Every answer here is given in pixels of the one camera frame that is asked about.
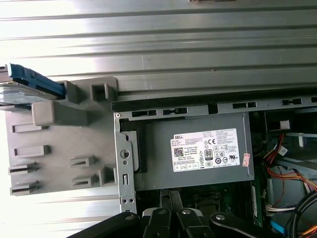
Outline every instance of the rectangular slot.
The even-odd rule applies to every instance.
[[[35,131],[35,130],[42,130],[46,129],[45,126],[36,126],[33,123],[29,124],[22,124],[22,125],[13,125],[12,132],[13,133],[20,133],[20,132],[28,132],[28,131]]]
[[[71,188],[79,189],[79,188],[89,188],[92,187],[95,182],[98,181],[98,177],[93,175],[83,175],[77,176],[71,181]]]
[[[208,104],[208,114],[218,114],[218,104],[209,103]]]
[[[233,103],[233,109],[247,108],[247,103]]]
[[[174,110],[175,114],[187,114],[188,111],[187,111],[187,108],[176,108]]]
[[[175,108],[174,110],[163,110],[163,115],[170,115],[170,114],[187,114],[188,110],[187,108]]]
[[[105,85],[92,85],[92,93],[94,101],[101,102],[106,100]]]
[[[28,163],[28,164],[20,164],[20,165],[15,165],[10,167],[9,174],[10,175],[22,175],[22,174],[28,174],[32,171],[35,171],[35,162],[33,163]]]
[[[288,106],[290,104],[300,105],[300,104],[302,104],[302,99],[301,98],[296,98],[296,99],[293,99],[293,100],[282,100],[282,105],[283,106]]]
[[[123,185],[129,185],[129,175],[123,175]]]
[[[256,108],[257,107],[257,103],[256,102],[249,102],[248,103],[248,108]]]
[[[17,158],[28,158],[43,156],[50,152],[50,147],[48,145],[34,146],[34,147],[21,147],[14,149],[14,155]]]
[[[95,157],[91,156],[84,156],[84,157],[75,157],[69,161],[70,168],[84,168],[89,167],[95,163]]]
[[[296,98],[296,99],[294,99],[294,100],[293,100],[293,104],[294,104],[294,105],[300,105],[300,104],[302,104],[302,99],[301,99],[301,98]]]
[[[15,195],[15,196],[28,195],[37,189],[38,189],[37,181],[36,182],[18,183],[17,185],[10,188],[10,194]]]
[[[100,187],[104,186],[104,184],[107,183],[106,167],[103,167],[101,170],[98,170],[98,177]]]
[[[73,184],[73,186],[79,186],[79,185],[88,185],[88,181],[82,181],[82,182],[76,182]]]
[[[57,82],[60,84],[66,92],[65,100],[70,103],[79,104],[82,98],[79,97],[78,87],[77,85],[69,82],[69,81],[60,81]]]
[[[156,115],[157,115],[157,111],[156,111],[156,110],[132,112],[132,117],[133,117],[133,118],[137,118],[137,117],[149,117],[149,116],[156,116]]]
[[[24,105],[8,105],[8,106],[0,106],[1,111],[6,112],[20,112],[20,111],[29,111],[31,110],[30,106]]]

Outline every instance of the metal wall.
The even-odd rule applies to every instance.
[[[122,99],[316,81],[316,0],[0,0],[0,29],[0,62]]]

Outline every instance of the red wire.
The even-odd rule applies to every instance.
[[[312,238],[316,234],[317,234],[317,228],[313,230],[306,238]]]
[[[282,171],[281,171],[281,169],[279,167],[278,167],[278,170],[279,170],[280,174],[282,175]],[[284,181],[284,179],[282,179],[282,182],[283,182],[282,194],[281,194],[280,198],[273,204],[272,207],[274,207],[276,204],[278,204],[282,200],[282,198],[284,196],[284,192],[285,192],[285,181]]]
[[[283,139],[284,139],[284,134],[281,134],[279,136],[279,144],[277,145],[276,147],[276,150],[273,152],[272,155],[270,155],[268,158],[267,158],[267,161],[270,163],[270,165],[273,163],[277,153],[278,153],[278,150],[279,148],[281,147],[282,143],[283,143]]]

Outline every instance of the barcode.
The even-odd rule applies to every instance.
[[[184,148],[174,148],[174,155],[175,157],[181,157],[184,156]]]

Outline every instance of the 80 plus logo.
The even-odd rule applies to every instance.
[[[206,160],[212,160],[213,159],[212,150],[205,150],[205,159]]]

